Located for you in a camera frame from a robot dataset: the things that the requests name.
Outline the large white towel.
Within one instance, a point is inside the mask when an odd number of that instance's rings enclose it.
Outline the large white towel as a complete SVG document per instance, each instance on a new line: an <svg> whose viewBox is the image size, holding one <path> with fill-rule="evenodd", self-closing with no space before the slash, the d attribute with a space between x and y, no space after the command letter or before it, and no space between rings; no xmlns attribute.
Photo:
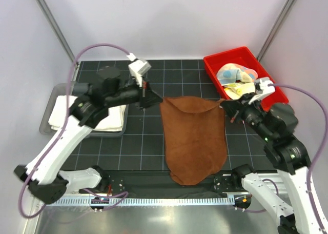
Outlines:
<svg viewBox="0 0 328 234"><path fill-rule="evenodd" d="M122 131L126 105L109 108L108 116L101 120L94 131L118 132ZM48 124L53 130L57 130L64 124L66 115L66 96L59 95L56 98L54 108L48 119Z"/></svg>

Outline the brown towel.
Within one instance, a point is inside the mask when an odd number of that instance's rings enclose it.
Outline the brown towel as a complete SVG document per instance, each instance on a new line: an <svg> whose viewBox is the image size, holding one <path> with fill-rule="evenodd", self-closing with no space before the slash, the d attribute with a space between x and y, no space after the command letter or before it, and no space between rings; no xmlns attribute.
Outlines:
<svg viewBox="0 0 328 234"><path fill-rule="evenodd" d="M222 170L228 152L221 102L181 96L159 105L166 164L176 183L196 185Z"/></svg>

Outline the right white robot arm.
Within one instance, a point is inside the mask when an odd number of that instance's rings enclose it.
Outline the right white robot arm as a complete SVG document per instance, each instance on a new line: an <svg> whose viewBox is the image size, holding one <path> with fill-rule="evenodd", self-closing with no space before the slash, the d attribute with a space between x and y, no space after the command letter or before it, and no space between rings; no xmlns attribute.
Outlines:
<svg viewBox="0 0 328 234"><path fill-rule="evenodd" d="M231 122L244 121L265 142L264 152L277 170L288 193L290 204L262 182L248 164L232 170L231 185L248 191L270 214L279 233L327 233L327 218L318 202L310 175L310 160L305 145L294 136L298 124L292 107L275 103L268 111L247 94L238 100L225 100L221 107Z"/></svg>

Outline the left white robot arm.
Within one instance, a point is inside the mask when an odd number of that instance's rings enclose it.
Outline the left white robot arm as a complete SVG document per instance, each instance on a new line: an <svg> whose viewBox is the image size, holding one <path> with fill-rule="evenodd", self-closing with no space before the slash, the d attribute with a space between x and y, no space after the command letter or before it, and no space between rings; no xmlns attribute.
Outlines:
<svg viewBox="0 0 328 234"><path fill-rule="evenodd" d="M137 103L141 109L162 102L145 78L150 66L129 65L130 84L121 84L120 70L101 69L86 91L68 109L68 119L40 154L27 165L18 165L14 173L30 193L47 205L65 193L93 189L103 193L110 176L99 166L84 170L63 171L61 167L77 145L109 115L109 108Z"/></svg>

